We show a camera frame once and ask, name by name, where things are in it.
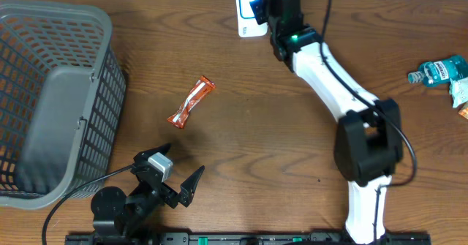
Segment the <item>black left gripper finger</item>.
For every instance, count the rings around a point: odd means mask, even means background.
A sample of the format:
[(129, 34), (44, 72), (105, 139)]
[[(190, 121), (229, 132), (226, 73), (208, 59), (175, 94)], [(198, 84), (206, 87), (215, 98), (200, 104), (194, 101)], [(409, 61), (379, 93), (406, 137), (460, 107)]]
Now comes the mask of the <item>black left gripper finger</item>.
[(193, 201), (195, 191), (201, 176), (203, 175), (205, 166), (200, 166), (190, 177), (188, 177), (181, 185), (179, 192), (180, 201)]
[(151, 148), (145, 151), (139, 152), (135, 157), (135, 161), (147, 161), (149, 157), (161, 153), (162, 155), (166, 155), (168, 151), (170, 150), (171, 144), (166, 143), (164, 145), (158, 146), (156, 148)]

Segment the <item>red brown snack bar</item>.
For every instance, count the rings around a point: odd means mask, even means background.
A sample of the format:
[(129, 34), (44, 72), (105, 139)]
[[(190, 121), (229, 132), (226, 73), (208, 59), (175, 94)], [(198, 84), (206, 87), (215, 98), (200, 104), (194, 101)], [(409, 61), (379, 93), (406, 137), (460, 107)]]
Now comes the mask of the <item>red brown snack bar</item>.
[(202, 75), (176, 113), (168, 117), (167, 121), (174, 127), (183, 129), (186, 125), (187, 119), (189, 118), (191, 110), (215, 88), (216, 84)]

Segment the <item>grey plastic mesh basket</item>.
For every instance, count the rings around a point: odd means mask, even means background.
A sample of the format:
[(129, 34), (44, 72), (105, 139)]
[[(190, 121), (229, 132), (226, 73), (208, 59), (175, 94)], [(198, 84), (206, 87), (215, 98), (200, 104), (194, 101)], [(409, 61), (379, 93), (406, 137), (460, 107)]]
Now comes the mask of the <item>grey plastic mesh basket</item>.
[(104, 183), (127, 80), (101, 9), (1, 2), (1, 205), (25, 210)]

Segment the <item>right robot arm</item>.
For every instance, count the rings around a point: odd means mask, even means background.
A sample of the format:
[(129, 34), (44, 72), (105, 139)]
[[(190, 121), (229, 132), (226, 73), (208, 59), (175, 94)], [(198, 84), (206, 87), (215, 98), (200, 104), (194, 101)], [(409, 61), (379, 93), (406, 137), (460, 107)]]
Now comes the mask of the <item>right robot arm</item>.
[(333, 158), (348, 182), (345, 230), (354, 244), (384, 244), (386, 187), (403, 157), (399, 106), (360, 86), (331, 54), (325, 35), (304, 23), (301, 0), (254, 0), (275, 57), (306, 81), (336, 120)]

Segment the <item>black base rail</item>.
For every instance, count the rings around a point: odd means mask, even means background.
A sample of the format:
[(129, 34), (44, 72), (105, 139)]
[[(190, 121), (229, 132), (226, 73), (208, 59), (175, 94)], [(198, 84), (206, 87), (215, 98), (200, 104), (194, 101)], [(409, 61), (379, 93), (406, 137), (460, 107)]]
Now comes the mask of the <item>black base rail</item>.
[(353, 244), (340, 232), (314, 232), (310, 234), (188, 234), (160, 233), (145, 238), (99, 237), (96, 233), (67, 235), (65, 245), (92, 244), (149, 244), (149, 245), (282, 245), (282, 244)]

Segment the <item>orange tissue pack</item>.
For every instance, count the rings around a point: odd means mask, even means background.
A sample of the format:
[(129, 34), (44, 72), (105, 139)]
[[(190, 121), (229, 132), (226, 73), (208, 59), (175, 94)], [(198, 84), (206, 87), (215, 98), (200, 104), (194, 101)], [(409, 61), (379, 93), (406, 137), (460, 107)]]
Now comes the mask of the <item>orange tissue pack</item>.
[(464, 106), (460, 109), (458, 114), (463, 118), (468, 119), (468, 102), (464, 104)]

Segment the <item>white barcode scanner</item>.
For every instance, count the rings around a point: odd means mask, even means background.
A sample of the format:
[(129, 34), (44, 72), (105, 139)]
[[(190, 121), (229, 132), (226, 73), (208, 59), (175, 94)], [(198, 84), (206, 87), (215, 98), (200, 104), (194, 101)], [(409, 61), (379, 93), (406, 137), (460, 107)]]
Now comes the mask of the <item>white barcode scanner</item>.
[(237, 21), (238, 21), (238, 35), (241, 38), (261, 37), (266, 35), (268, 31), (267, 23), (258, 24), (250, 2), (254, 0), (235, 0)]

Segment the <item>teal mouthwash bottle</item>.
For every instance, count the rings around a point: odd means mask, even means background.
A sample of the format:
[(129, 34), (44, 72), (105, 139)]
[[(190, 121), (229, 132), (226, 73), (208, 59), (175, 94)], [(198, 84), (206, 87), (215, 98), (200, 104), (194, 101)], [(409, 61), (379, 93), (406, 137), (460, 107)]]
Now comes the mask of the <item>teal mouthwash bottle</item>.
[(461, 80), (467, 77), (467, 61), (460, 55), (451, 56), (440, 61), (422, 63), (417, 71), (407, 76), (409, 83), (422, 83), (428, 88)]

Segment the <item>light green wipes packet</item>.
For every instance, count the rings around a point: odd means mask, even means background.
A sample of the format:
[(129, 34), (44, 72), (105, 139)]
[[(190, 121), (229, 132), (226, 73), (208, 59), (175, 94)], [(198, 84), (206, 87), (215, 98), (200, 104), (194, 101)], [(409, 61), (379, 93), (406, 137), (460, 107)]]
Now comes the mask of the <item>light green wipes packet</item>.
[(449, 94), (452, 96), (454, 108), (467, 102), (467, 78), (451, 80)]

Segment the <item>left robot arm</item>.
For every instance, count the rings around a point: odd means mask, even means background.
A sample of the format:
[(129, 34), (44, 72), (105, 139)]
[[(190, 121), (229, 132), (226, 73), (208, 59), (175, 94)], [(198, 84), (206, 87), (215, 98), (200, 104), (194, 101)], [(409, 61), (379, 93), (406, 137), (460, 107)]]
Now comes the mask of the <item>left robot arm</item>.
[(147, 218), (160, 206), (187, 207), (192, 203), (205, 167), (196, 169), (177, 192), (165, 183), (173, 171), (173, 162), (166, 157), (169, 150), (167, 143), (134, 157), (130, 172), (138, 185), (129, 195), (116, 186), (107, 186), (93, 196), (93, 244), (158, 244), (158, 235), (144, 227)]

